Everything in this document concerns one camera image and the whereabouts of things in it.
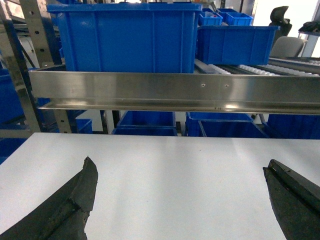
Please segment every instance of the chair backrest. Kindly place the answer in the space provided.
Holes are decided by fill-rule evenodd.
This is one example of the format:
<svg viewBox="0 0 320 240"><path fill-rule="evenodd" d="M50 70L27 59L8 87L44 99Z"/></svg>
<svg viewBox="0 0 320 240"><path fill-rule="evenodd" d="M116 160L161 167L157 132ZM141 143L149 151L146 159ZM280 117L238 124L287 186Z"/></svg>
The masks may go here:
<svg viewBox="0 0 320 240"><path fill-rule="evenodd" d="M281 36L272 47L270 57L298 57L304 48L304 40L297 37Z"/></svg>
<svg viewBox="0 0 320 240"><path fill-rule="evenodd" d="M275 32L274 40L272 46L276 43L278 38L282 36L288 36L292 24L290 24L290 19L285 18L285 13L288 10L289 6L280 6L272 10L270 15L271 23L269 26L280 26L280 29Z"/></svg>

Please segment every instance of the wall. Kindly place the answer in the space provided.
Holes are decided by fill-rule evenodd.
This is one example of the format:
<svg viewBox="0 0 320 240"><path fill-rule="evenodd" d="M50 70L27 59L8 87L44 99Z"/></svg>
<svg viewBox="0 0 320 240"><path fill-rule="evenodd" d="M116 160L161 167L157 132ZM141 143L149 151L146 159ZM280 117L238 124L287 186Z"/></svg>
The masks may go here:
<svg viewBox="0 0 320 240"><path fill-rule="evenodd" d="M289 37L298 37L298 29L303 26L305 22L312 20L313 14L318 0L258 0L254 26L268 26L270 21L270 14L274 8L281 6L289 6L284 17L290 19L292 29Z"/></svg>

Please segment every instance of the white table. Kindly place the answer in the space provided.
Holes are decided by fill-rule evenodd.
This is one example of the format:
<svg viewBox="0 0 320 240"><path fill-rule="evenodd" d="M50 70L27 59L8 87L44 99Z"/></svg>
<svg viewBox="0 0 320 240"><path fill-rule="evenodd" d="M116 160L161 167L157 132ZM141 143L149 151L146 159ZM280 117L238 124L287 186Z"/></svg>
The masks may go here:
<svg viewBox="0 0 320 240"><path fill-rule="evenodd" d="M0 165L0 233L78 173L99 178L89 240L285 240L262 167L320 185L320 141L33 134Z"/></svg>

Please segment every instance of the blue storage crate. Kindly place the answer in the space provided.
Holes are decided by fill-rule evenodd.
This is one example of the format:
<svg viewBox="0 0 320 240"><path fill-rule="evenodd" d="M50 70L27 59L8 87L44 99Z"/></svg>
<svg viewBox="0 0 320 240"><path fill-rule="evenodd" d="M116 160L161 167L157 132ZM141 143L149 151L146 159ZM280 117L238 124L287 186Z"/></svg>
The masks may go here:
<svg viewBox="0 0 320 240"><path fill-rule="evenodd" d="M0 123L24 114L7 69L0 70Z"/></svg>
<svg viewBox="0 0 320 240"><path fill-rule="evenodd" d="M47 6L57 14L67 70L87 72L193 73L201 9L193 3Z"/></svg>
<svg viewBox="0 0 320 240"><path fill-rule="evenodd" d="M202 25L221 25L223 17L218 13L213 12L209 8L202 9L200 13L198 24Z"/></svg>
<svg viewBox="0 0 320 240"><path fill-rule="evenodd" d="M245 13L240 12L228 12L226 14L225 22L230 25L236 26L250 26L254 18Z"/></svg>
<svg viewBox="0 0 320 240"><path fill-rule="evenodd" d="M266 65L278 26L200 26L197 58L206 64Z"/></svg>
<svg viewBox="0 0 320 240"><path fill-rule="evenodd" d="M8 157L6 156L0 156L0 165L5 161L7 160Z"/></svg>
<svg viewBox="0 0 320 240"><path fill-rule="evenodd" d="M76 119L76 126L79 134L92 134L92 120L91 119Z"/></svg>
<svg viewBox="0 0 320 240"><path fill-rule="evenodd" d="M202 137L268 138L257 125L249 121L199 121Z"/></svg>
<svg viewBox="0 0 320 240"><path fill-rule="evenodd" d="M169 127L117 127L112 131L112 134L141 136L178 136L177 130Z"/></svg>
<svg viewBox="0 0 320 240"><path fill-rule="evenodd" d="M125 127L176 127L176 115L172 111L127 111L117 124Z"/></svg>
<svg viewBox="0 0 320 240"><path fill-rule="evenodd" d="M237 13L236 10L230 8L217 8L218 14L223 18L223 22L227 21L227 14L228 13Z"/></svg>
<svg viewBox="0 0 320 240"><path fill-rule="evenodd" d="M254 120L245 113L221 113L221 112L186 112L186 127L189 137L199 137L201 130L199 120L238 120L253 122Z"/></svg>
<svg viewBox="0 0 320 240"><path fill-rule="evenodd" d="M274 138L320 139L319 115L270 114L267 125L275 132Z"/></svg>
<svg viewBox="0 0 320 240"><path fill-rule="evenodd" d="M0 138L0 164L3 163L27 139L25 138Z"/></svg>

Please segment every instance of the metal rack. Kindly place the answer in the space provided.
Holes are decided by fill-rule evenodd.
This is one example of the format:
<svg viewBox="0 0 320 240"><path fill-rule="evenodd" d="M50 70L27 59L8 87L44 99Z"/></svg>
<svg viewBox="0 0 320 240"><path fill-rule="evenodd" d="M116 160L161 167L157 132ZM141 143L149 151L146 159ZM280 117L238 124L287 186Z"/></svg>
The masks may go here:
<svg viewBox="0 0 320 240"><path fill-rule="evenodd" d="M320 115L319 76L260 76L243 74L244 70L242 74L223 75L200 62L197 68L203 74L66 71L61 65L46 0L20 0L20 3L39 64L44 67L29 72L33 95L28 88L30 79L23 56L15 44L18 38L6 1L1 1L5 31L0 34L0 49L11 68L13 82L19 83L15 84L17 92L24 83L24 95L19 97L25 105L30 133L41 131L33 96L51 99L41 108L54 110L61 133L71 132L66 110L78 109L101 110L105 133L107 109ZM269 63L320 74L319 65L308 62L271 58Z"/></svg>

